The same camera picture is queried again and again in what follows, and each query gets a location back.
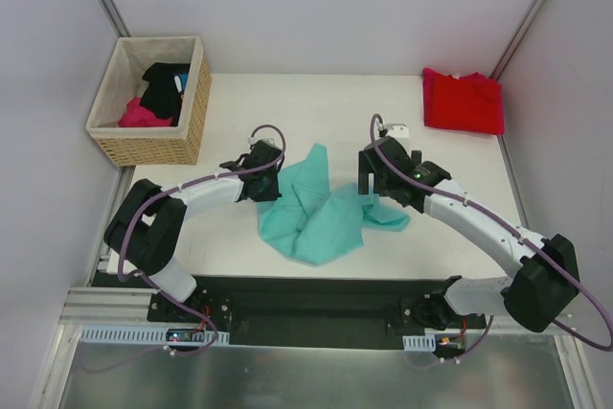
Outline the teal t shirt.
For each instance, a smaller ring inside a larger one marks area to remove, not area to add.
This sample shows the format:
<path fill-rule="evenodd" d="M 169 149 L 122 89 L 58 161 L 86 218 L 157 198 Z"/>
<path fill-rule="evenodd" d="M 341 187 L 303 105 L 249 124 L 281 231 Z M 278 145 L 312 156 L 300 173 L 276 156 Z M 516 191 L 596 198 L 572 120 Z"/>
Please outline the teal t shirt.
<path fill-rule="evenodd" d="M 364 245 L 363 231 L 400 232 L 411 217 L 357 192 L 355 183 L 332 189 L 327 148 L 281 170 L 282 196 L 257 206 L 261 239 L 284 257 L 310 266 L 335 261 Z"/>

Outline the red t shirt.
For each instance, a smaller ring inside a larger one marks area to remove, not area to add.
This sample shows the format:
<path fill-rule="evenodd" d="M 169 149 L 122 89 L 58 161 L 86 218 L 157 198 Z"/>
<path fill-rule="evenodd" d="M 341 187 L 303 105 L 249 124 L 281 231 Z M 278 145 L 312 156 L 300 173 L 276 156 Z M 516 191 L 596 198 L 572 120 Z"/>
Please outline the red t shirt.
<path fill-rule="evenodd" d="M 503 135 L 502 86 L 480 73 L 458 78 L 422 70 L 423 122 L 436 129 Z"/>

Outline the woven wicker basket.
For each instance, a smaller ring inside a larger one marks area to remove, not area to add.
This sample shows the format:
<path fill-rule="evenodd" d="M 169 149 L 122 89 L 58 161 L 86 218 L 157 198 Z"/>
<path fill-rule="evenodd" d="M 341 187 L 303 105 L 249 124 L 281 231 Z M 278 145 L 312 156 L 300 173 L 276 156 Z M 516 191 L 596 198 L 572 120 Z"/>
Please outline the woven wicker basket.
<path fill-rule="evenodd" d="M 190 65 L 178 124 L 120 127 L 128 102 L 145 89 L 142 75 L 156 62 Z M 86 130 L 120 167 L 193 165 L 200 151 L 211 85 L 198 36 L 122 37 L 108 62 Z"/>

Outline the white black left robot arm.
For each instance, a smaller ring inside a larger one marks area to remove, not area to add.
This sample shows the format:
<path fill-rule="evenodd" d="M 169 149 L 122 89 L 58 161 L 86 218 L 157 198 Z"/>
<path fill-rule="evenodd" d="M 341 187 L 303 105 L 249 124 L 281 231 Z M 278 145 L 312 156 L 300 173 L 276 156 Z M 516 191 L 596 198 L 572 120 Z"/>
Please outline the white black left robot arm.
<path fill-rule="evenodd" d="M 171 296 L 172 314 L 191 322 L 200 315 L 203 301 L 195 293 L 195 278 L 174 256 L 184 222 L 244 200 L 277 200 L 283 159 L 281 148 L 258 140 L 238 160 L 222 163 L 212 173 L 184 184 L 164 188 L 139 180 L 106 227 L 103 241 L 116 254 L 123 254 L 155 288 Z"/>

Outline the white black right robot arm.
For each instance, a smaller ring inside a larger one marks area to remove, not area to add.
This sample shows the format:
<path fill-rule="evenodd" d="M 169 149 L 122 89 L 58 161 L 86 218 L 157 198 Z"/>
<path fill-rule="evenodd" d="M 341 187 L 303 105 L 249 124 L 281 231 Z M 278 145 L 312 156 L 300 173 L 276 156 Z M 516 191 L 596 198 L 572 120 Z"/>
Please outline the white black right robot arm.
<path fill-rule="evenodd" d="M 552 266 L 579 274 L 573 243 L 550 239 L 481 213 L 480 203 L 437 164 L 407 152 L 386 136 L 358 154 L 358 191 L 376 193 L 411 207 L 452 228 L 491 257 L 504 271 L 499 278 L 452 276 L 410 307 L 414 321 L 437 330 L 453 327 L 472 314 L 507 313 L 532 332 L 548 328 L 579 291 Z"/>

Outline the black t shirt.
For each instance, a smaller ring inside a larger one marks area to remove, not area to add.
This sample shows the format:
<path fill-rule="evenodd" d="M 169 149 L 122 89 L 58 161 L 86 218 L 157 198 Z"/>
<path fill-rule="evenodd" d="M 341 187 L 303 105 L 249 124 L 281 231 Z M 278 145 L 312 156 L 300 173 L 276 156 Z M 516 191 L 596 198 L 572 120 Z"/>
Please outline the black t shirt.
<path fill-rule="evenodd" d="M 157 119 L 177 126 L 191 65 L 189 63 L 155 62 L 147 68 L 142 80 L 148 84 L 141 106 Z"/>

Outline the magenta t shirt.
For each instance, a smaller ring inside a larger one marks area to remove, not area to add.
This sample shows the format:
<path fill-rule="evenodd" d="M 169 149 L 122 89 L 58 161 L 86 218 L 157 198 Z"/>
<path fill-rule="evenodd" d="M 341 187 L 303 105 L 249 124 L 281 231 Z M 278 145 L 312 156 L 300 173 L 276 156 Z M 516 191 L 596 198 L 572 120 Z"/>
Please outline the magenta t shirt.
<path fill-rule="evenodd" d="M 152 111 L 141 106 L 141 98 L 133 98 L 126 106 L 124 115 L 118 121 L 118 126 L 129 127 L 167 127 L 171 126 L 172 118 L 158 118 Z"/>

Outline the aluminium rail left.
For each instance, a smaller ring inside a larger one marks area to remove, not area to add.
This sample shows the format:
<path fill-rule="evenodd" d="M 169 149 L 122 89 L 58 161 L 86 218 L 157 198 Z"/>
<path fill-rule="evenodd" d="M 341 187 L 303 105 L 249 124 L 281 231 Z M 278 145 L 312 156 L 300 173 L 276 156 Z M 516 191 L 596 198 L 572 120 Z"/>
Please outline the aluminium rail left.
<path fill-rule="evenodd" d="M 120 287 L 73 287 L 61 315 L 64 324 L 144 323 L 152 289 Z"/>

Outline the right aluminium frame post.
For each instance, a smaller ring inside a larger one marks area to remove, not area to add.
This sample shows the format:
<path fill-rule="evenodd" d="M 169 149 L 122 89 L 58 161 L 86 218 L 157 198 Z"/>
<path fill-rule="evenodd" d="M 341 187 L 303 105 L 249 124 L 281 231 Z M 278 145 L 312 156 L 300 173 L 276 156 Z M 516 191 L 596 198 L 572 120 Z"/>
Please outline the right aluminium frame post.
<path fill-rule="evenodd" d="M 509 68 L 513 58 L 521 49 L 524 41 L 531 32 L 532 28 L 547 7 L 550 0 L 532 0 L 521 17 L 517 27 L 515 28 L 511 39 L 506 45 L 502 55 L 496 61 L 489 77 L 493 80 L 500 80 L 505 71 Z"/>

